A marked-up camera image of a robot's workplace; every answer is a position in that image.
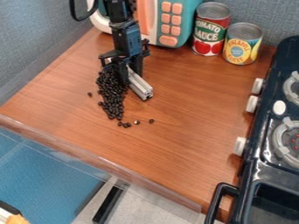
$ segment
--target black cable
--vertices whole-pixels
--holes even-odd
[[[91,15],[93,15],[97,10],[98,10],[98,6],[99,6],[99,0],[94,0],[94,5],[91,8],[91,10],[89,10],[87,12],[87,14],[85,14],[82,17],[77,17],[76,14],[76,4],[75,4],[75,0],[70,0],[70,11],[71,11],[71,16],[74,20],[76,21],[82,21],[84,19],[89,18]]]

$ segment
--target can label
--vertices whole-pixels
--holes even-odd
[[[257,58],[260,45],[261,38],[247,41],[239,38],[231,38],[227,34],[223,56],[228,62],[235,65],[251,64]]]
[[[192,47],[195,53],[205,56],[222,53],[229,18],[217,22],[197,17]]]
[[[194,35],[202,41],[219,42],[224,39],[226,29],[219,24],[199,18],[195,23]]]

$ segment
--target pile of coffee beans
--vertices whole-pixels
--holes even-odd
[[[123,100],[128,92],[128,86],[122,85],[115,74],[110,71],[99,72],[96,84],[99,86],[98,94],[103,98],[99,106],[103,108],[108,118],[122,120],[124,107]]]

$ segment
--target toy stove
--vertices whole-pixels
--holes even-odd
[[[213,223],[223,196],[233,196],[227,223],[299,223],[299,36],[278,46],[268,77],[254,82],[247,112],[255,113],[248,139],[238,137],[243,157],[239,187],[217,186],[205,223]]]

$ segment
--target red can label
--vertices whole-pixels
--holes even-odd
[[[205,56],[222,53],[229,17],[211,20],[197,17],[193,36],[193,50]]]

